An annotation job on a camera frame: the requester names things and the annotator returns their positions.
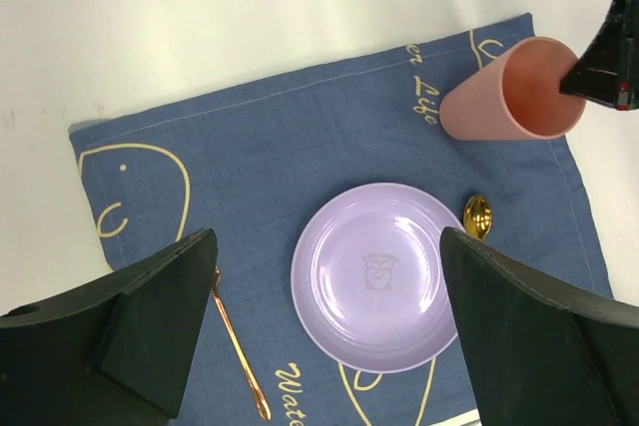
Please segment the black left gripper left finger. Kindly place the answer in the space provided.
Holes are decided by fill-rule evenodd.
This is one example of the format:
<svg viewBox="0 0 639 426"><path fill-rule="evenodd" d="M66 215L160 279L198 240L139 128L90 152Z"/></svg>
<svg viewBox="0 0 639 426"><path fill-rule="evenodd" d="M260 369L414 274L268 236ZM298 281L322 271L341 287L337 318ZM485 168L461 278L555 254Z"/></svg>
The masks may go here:
<svg viewBox="0 0 639 426"><path fill-rule="evenodd" d="M201 229L1 317L4 425L166 425L178 417L218 254Z"/></svg>

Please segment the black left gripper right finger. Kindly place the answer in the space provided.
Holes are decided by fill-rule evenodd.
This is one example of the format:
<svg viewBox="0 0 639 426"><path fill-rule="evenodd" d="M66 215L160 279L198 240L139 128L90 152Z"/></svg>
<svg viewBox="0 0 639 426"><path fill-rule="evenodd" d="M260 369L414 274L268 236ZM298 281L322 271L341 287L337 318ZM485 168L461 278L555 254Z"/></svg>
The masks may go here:
<svg viewBox="0 0 639 426"><path fill-rule="evenodd" d="M635 425L638 309L447 227L447 292L484 425Z"/></svg>

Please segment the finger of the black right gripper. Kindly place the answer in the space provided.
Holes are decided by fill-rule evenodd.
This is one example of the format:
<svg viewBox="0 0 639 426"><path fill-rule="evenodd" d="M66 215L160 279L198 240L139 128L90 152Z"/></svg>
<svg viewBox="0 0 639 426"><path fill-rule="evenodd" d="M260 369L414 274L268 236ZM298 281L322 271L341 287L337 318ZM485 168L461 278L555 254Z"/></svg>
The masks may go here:
<svg viewBox="0 0 639 426"><path fill-rule="evenodd" d="M609 109L638 108L638 0L612 0L593 41L561 80L560 92Z"/></svg>

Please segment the pink plastic cup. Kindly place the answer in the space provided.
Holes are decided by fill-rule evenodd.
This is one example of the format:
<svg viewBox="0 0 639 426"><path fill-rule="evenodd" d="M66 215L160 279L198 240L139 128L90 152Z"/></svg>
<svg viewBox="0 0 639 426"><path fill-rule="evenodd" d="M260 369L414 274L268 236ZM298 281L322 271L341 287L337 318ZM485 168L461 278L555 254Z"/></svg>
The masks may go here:
<svg viewBox="0 0 639 426"><path fill-rule="evenodd" d="M461 141L558 139L585 111L584 99L560 92L576 61L555 39L522 40L442 99L440 124Z"/></svg>

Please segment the gold spoon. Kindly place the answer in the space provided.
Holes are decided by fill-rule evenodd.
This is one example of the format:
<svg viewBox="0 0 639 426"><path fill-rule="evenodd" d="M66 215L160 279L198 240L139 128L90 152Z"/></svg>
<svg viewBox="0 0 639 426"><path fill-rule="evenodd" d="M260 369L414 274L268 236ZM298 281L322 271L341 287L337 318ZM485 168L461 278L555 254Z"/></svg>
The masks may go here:
<svg viewBox="0 0 639 426"><path fill-rule="evenodd" d="M486 241L493 226L493 211L485 196L476 194L468 199L462 215L462 224L470 236Z"/></svg>

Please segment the copper fork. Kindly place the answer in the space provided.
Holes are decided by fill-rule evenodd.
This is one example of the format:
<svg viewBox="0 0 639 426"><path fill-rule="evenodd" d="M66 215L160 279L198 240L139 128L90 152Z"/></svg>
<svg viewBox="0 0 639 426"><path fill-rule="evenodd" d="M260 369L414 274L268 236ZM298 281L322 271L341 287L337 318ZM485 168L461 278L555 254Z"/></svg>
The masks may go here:
<svg viewBox="0 0 639 426"><path fill-rule="evenodd" d="M245 351L237 337L237 334L235 332L235 329L233 327L229 314L226 310L224 302L220 296L220 293L219 293L220 280L221 280L221 271L220 271L220 268L216 265L214 269L213 286L211 287L211 293L212 293L214 302L219 311L222 322L229 334L233 347L240 361L241 367L244 371L245 377L249 385L249 389L251 391L251 395L254 399L259 415L264 421L271 421L272 410L271 410L269 401L267 400L267 397L258 379L255 376L255 373L250 365L250 362L245 354Z"/></svg>

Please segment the purple plastic plate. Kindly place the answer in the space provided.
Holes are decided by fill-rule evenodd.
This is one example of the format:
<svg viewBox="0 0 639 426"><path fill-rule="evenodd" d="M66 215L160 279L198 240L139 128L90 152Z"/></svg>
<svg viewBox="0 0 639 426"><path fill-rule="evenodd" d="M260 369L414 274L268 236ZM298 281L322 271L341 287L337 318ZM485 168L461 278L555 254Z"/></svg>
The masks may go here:
<svg viewBox="0 0 639 426"><path fill-rule="evenodd" d="M368 373L435 358L457 337L439 241L460 226L436 197L397 183L328 201L292 259L292 298L307 335L330 358Z"/></svg>

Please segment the blue denim placemat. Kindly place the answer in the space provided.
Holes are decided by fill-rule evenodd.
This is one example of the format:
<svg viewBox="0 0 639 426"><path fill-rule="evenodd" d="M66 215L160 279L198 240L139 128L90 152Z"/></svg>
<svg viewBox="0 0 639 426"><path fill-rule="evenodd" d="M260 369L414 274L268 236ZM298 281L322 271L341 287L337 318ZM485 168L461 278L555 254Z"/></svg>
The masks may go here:
<svg viewBox="0 0 639 426"><path fill-rule="evenodd" d="M222 299L277 425L430 425L475 406L458 344L375 376L324 355L294 309L290 268L310 217L352 187L393 182L460 213L494 210L489 243L603 296L610 282L565 140L458 142L417 111L534 33L530 14L73 127L70 141L115 269L209 227Z"/></svg>

